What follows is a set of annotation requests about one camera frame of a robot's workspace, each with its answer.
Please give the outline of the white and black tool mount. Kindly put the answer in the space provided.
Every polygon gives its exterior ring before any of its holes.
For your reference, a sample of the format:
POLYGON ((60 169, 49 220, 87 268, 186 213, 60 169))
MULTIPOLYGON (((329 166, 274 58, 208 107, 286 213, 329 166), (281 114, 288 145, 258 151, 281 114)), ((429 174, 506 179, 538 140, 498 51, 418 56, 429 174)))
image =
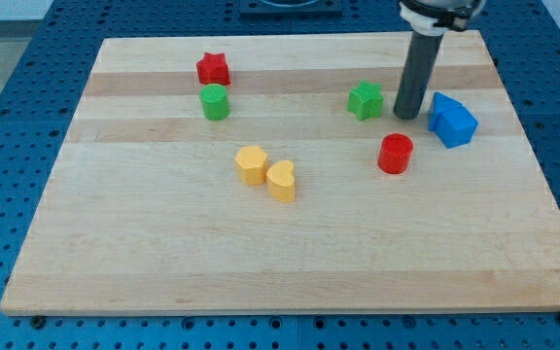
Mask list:
POLYGON ((463 32, 480 15, 485 0, 400 0, 400 16, 425 36, 463 32))

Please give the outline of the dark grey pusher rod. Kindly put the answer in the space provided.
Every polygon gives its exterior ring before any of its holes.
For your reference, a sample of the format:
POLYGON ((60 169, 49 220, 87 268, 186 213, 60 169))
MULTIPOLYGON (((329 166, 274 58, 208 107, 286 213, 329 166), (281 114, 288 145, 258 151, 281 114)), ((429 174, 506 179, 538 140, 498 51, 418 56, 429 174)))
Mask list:
POLYGON ((418 116, 441 41, 441 36, 412 33, 393 108, 399 119, 413 120, 418 116))

